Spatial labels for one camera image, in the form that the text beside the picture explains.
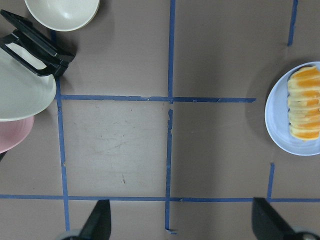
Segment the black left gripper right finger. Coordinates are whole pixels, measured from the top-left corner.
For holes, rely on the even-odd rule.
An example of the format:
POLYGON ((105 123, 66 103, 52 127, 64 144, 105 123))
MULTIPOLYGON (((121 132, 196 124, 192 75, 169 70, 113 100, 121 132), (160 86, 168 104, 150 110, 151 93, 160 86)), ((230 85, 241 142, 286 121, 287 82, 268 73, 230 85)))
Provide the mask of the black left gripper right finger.
POLYGON ((253 198, 251 225, 257 240, 302 240, 306 234, 303 231, 293 230, 262 197, 253 198))

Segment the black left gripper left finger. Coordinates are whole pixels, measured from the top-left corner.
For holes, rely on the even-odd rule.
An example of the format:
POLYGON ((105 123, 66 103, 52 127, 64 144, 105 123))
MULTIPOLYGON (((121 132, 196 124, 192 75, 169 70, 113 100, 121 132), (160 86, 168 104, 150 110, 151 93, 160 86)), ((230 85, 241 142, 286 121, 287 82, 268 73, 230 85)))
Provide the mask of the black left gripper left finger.
POLYGON ((111 207, 109 200, 97 201, 78 238, 80 240, 109 240, 111 236, 111 207))

